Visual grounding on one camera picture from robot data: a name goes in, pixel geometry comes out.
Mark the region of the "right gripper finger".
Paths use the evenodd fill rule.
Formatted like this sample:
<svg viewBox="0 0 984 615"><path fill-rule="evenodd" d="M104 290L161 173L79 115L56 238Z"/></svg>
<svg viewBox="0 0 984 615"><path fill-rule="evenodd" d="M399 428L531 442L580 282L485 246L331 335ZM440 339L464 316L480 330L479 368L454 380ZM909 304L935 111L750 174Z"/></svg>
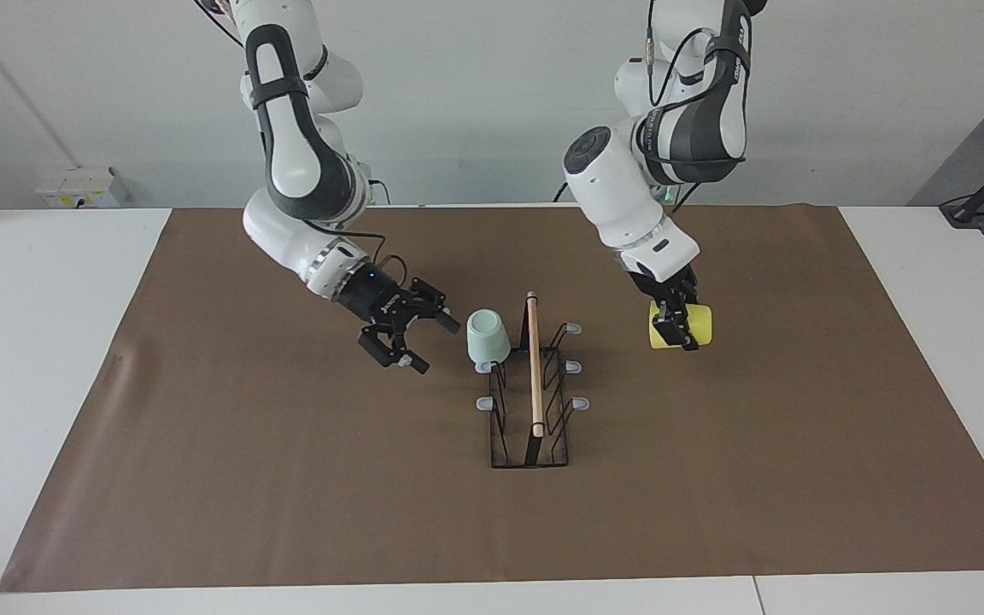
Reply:
<svg viewBox="0 0 984 615"><path fill-rule="evenodd" d="M411 281L409 291L413 293L418 319L433 319L449 334L457 334L457 331L460 330L460 323L450 313L444 292L422 278L414 278Z"/></svg>
<svg viewBox="0 0 984 615"><path fill-rule="evenodd" d="M405 334L387 325L364 326L358 343L382 367L410 367L420 374L430 369L430 363L407 346Z"/></svg>

